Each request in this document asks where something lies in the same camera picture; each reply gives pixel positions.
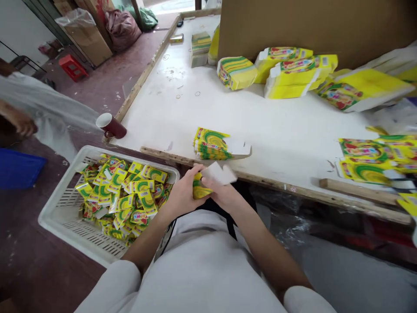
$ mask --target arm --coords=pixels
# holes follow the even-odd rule
[[[281,299],[292,286],[312,289],[288,251],[272,236],[258,214],[232,185],[221,186],[204,177],[202,182],[213,189],[212,199],[235,220],[254,259]]]
[[[152,262],[169,224],[177,217],[194,211],[208,199],[208,196],[198,200],[194,200],[192,197],[194,176],[203,168],[202,165],[193,167],[174,184],[166,204],[159,209],[155,218],[149,222],[149,226],[122,257],[122,260],[133,262],[142,275]]]
[[[30,136],[38,131],[33,119],[2,99],[0,99],[0,115],[12,123],[16,127],[16,133],[22,136]]]

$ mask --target red mug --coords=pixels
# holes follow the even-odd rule
[[[119,123],[110,113],[103,113],[96,120],[96,126],[104,130],[104,137],[106,138],[123,138],[127,130]]]

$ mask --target red plastic stool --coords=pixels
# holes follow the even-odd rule
[[[60,59],[60,66],[75,82],[83,75],[88,77],[86,69],[71,54]]]

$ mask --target wall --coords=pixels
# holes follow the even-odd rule
[[[39,52],[38,46],[53,39],[54,35],[22,0],[1,0],[0,40],[14,52],[43,65],[48,57]],[[0,57],[11,61],[16,55],[0,44]]]

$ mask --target green bag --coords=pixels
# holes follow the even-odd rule
[[[158,24],[158,19],[151,9],[139,8],[139,14],[142,19],[142,31],[151,30]]]

